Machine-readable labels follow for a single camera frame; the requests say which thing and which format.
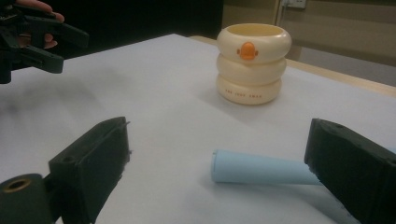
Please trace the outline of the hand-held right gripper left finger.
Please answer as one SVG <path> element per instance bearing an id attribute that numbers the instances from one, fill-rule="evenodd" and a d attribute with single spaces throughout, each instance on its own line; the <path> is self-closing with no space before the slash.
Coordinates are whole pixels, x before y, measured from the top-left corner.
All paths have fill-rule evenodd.
<path id="1" fill-rule="evenodd" d="M 102 121 L 49 161 L 48 190 L 55 218 L 94 224 L 130 160 L 124 117 Z"/>

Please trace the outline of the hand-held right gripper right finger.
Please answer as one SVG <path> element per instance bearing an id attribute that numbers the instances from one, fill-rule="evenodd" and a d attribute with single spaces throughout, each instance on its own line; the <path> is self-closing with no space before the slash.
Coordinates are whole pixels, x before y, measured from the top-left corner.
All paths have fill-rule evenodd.
<path id="1" fill-rule="evenodd" d="M 396 224 L 396 154 L 324 119 L 313 119 L 304 163 L 360 224 Z"/>

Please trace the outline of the light blue hairbrush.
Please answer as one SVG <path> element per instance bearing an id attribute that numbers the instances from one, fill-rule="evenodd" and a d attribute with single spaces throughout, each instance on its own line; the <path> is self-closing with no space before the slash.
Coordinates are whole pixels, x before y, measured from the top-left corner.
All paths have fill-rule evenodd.
<path id="1" fill-rule="evenodd" d="M 211 178 L 217 183 L 293 185 L 393 185 L 396 154 L 384 149 L 314 147 L 303 161 L 230 150 L 213 152 Z"/>

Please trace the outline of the cream ringed cup orange duck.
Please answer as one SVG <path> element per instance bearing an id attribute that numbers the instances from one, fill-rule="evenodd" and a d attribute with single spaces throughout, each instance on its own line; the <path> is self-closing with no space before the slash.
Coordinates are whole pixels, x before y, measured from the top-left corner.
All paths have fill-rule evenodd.
<path id="1" fill-rule="evenodd" d="M 274 25 L 242 23 L 228 26 L 217 37 L 217 90 L 227 100 L 261 105 L 274 100 L 291 47 L 289 33 Z"/>

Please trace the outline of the black curtain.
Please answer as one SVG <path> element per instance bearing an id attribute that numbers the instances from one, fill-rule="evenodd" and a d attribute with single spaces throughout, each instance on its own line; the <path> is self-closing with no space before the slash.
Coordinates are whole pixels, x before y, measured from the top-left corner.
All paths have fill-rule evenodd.
<path id="1" fill-rule="evenodd" d="M 86 48 L 60 39 L 51 51 L 66 59 L 162 35 L 215 37 L 222 24 L 223 0 L 42 1 L 90 35 Z"/>

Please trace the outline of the white power socket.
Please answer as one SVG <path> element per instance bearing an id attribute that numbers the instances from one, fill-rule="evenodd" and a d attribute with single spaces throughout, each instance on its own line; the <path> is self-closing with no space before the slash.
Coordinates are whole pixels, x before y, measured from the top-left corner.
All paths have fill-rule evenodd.
<path id="1" fill-rule="evenodd" d="M 306 0 L 282 0 L 282 6 L 305 9 L 306 8 Z"/>

